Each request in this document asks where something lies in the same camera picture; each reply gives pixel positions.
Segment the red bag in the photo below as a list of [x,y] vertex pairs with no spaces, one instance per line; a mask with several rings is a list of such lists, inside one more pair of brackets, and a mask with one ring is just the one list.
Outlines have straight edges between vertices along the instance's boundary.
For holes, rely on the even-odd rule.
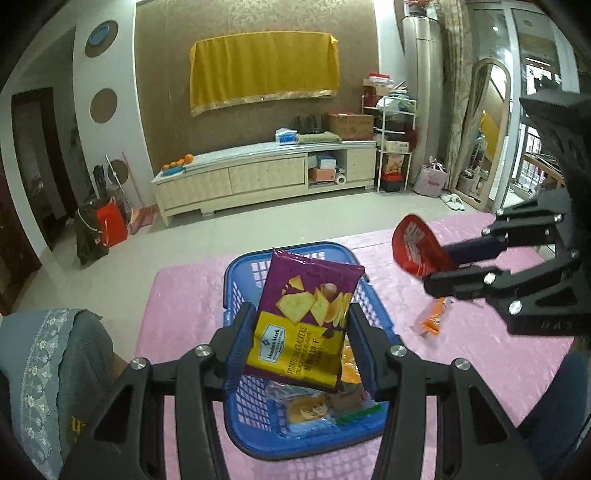
[[127,240],[127,227],[115,199],[111,198],[107,205],[99,208],[96,217],[102,231],[100,241],[104,246],[112,247]]
[[392,236],[392,255],[403,270],[418,278],[457,268],[439,245],[435,234],[416,215],[406,216],[396,227]]

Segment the blue plate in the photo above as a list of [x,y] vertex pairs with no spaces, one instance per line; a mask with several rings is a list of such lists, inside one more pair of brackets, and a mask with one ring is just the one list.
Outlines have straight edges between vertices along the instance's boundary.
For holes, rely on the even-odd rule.
[[169,175],[174,175],[175,173],[180,173],[184,171],[184,167],[181,165],[180,167],[173,167],[169,168],[168,170],[163,170],[162,175],[168,177]]
[[108,25],[100,25],[96,27],[88,37],[88,45],[98,47],[106,40],[110,29],[111,28]]

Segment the pink bag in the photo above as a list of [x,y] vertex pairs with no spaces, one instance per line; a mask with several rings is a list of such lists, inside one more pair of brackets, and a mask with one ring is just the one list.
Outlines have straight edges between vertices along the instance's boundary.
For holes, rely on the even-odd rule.
[[419,195],[425,195],[425,197],[439,197],[448,176],[443,165],[437,160],[431,161],[430,165],[421,168],[414,184],[414,191]]

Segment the purple snack bag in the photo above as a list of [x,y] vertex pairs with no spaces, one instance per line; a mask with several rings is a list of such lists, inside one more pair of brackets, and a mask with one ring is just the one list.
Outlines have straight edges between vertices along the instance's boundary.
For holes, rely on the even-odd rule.
[[246,373],[333,391],[360,265],[273,250]]

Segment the doorway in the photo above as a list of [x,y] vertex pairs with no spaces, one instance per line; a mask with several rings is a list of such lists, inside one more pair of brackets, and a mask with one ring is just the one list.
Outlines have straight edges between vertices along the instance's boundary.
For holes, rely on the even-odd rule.
[[41,268],[18,218],[0,157],[0,313],[12,313],[32,273]]
[[22,183],[50,249],[78,208],[61,153],[53,98],[52,87],[12,97],[12,131]]

